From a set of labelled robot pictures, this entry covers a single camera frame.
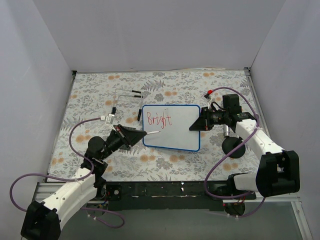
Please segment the red capped whiteboard marker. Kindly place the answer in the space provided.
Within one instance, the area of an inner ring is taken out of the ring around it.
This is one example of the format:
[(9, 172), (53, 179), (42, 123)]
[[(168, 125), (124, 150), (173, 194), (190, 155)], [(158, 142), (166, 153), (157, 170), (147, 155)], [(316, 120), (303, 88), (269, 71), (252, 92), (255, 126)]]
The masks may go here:
[(161, 131), (149, 131), (147, 132), (147, 135), (152, 135), (152, 134), (157, 134), (160, 133)]

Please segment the blue framed whiteboard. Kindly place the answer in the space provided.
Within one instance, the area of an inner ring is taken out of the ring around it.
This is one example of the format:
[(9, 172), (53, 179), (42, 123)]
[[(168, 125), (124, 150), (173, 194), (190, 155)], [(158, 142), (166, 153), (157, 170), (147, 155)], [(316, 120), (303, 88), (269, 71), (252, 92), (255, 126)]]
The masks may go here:
[(189, 127), (200, 116), (197, 104), (146, 104), (142, 107), (142, 129), (160, 131), (143, 138), (146, 147), (197, 152), (201, 147), (199, 131)]

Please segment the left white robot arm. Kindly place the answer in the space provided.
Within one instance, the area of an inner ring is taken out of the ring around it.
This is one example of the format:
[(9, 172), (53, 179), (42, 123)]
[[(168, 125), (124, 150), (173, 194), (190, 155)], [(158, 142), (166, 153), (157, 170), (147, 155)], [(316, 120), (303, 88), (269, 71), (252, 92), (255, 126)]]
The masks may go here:
[(107, 139), (92, 137), (74, 177), (43, 201), (34, 200), (28, 206), (21, 236), (27, 240), (57, 240), (65, 224), (88, 201), (106, 198), (105, 159), (121, 148), (130, 149), (146, 135), (143, 130), (118, 124)]

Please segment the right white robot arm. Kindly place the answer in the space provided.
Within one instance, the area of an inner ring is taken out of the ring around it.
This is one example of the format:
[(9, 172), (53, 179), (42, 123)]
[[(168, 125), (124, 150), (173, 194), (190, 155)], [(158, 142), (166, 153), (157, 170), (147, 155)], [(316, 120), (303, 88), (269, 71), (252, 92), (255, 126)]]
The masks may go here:
[(215, 125), (229, 127), (238, 137), (227, 137), (222, 150), (228, 157), (236, 152), (242, 155), (245, 144), (259, 160), (256, 173), (235, 173), (226, 180), (226, 184), (212, 196), (221, 199), (237, 199), (251, 192), (258, 192), (263, 197), (272, 197), (300, 190), (299, 156), (293, 150), (285, 150), (274, 143), (260, 129), (257, 117), (243, 112), (237, 94), (222, 97), (223, 107), (203, 107), (198, 119), (189, 127), (190, 131), (209, 131)]

